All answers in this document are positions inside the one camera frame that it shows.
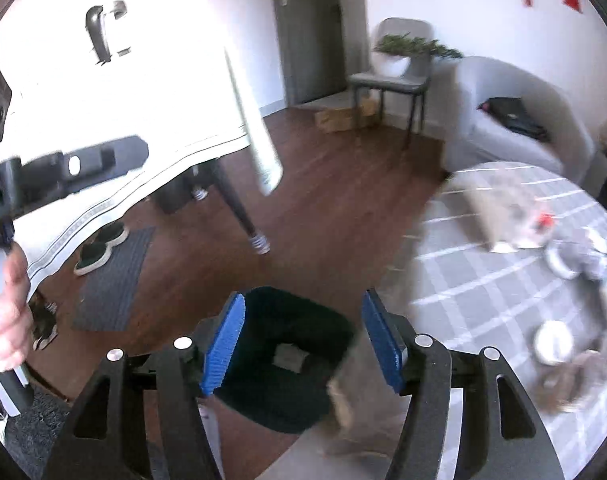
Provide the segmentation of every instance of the black bag on armchair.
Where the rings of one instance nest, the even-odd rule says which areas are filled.
[[[520,97],[491,97],[481,108],[511,132],[539,142],[551,141],[548,131],[528,115]]]

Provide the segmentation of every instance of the dark brown wood floor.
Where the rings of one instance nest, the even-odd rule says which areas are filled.
[[[219,312],[233,290],[273,285],[343,312],[359,322],[360,297],[376,284],[441,180],[440,143],[416,137],[402,155],[404,132],[380,127],[357,142],[354,132],[324,134],[311,112],[284,110],[266,119],[284,166],[282,183],[263,197],[247,150],[223,159],[254,223],[272,245],[253,253],[231,211],[213,190],[172,216],[151,202],[125,216],[130,229],[157,226],[141,272],[126,332],[71,329],[84,283],[75,257],[41,289],[59,304],[58,338],[30,364],[73,399],[106,352],[150,352]],[[250,480],[295,437],[250,422],[212,401],[230,480]],[[152,420],[148,432],[158,439]]]

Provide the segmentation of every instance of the chair leg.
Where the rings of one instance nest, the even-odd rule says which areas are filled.
[[[354,128],[356,130],[359,129],[359,123],[360,123],[360,115],[361,115],[361,111],[359,109],[359,87],[358,86],[354,86],[352,88],[352,115],[353,115],[353,121],[354,121]]]
[[[383,108],[385,106],[385,90],[379,94],[379,123],[383,123]]]
[[[208,160],[199,164],[199,171],[205,171],[211,179],[212,184],[219,190],[224,202],[232,209],[234,216],[243,227],[243,230],[250,239],[250,244],[257,254],[266,254],[270,250],[270,243],[266,236],[252,223],[246,208],[243,206],[241,199],[238,197],[237,191],[232,186],[228,179],[228,175],[223,170],[223,167],[218,160]]]
[[[410,147],[410,136],[412,134],[412,123],[415,120],[415,109],[417,108],[417,96],[412,95],[410,101],[410,119],[408,120],[408,133],[406,133],[406,141],[403,144],[403,150],[407,150]]]
[[[426,123],[426,92],[421,94],[421,125],[419,126],[419,133],[423,135],[424,124]]]

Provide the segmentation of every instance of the green plant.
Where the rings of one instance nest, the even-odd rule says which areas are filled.
[[[429,52],[431,56],[461,58],[463,54],[455,48],[448,48],[437,40],[426,38],[408,38],[407,34],[386,34],[375,46],[375,52],[391,56],[417,56]]]

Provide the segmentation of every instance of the door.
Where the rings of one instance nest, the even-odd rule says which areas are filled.
[[[339,0],[274,0],[288,105],[346,89]]]

